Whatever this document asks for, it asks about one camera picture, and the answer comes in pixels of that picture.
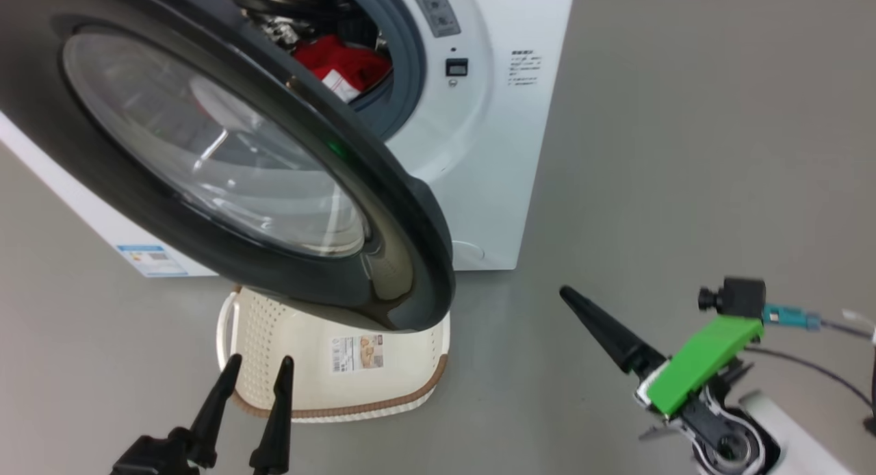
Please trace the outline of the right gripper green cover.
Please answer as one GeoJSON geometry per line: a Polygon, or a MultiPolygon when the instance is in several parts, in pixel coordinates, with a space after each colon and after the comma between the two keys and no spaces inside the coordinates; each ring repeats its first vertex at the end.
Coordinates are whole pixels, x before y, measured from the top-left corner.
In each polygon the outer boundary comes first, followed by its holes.
{"type": "Polygon", "coordinates": [[[561,287],[559,295],[620,371],[645,378],[635,391],[642,407],[675,422],[695,443],[711,450],[748,449],[745,436],[723,407],[711,404],[706,389],[739,351],[763,336],[759,319],[714,317],[667,359],[576,289],[561,287]]]}

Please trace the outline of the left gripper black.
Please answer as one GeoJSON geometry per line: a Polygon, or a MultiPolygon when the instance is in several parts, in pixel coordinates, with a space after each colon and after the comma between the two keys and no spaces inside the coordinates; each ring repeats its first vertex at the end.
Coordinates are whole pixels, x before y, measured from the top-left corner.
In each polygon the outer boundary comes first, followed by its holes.
{"type": "MultiPolygon", "coordinates": [[[[113,464],[112,474],[200,474],[216,465],[216,442],[227,400],[235,391],[243,359],[231,355],[188,429],[167,437],[142,435],[113,464]]],[[[254,474],[289,472],[293,416],[294,360],[285,356],[273,385],[274,401],[259,446],[249,465],[254,474]]]]}

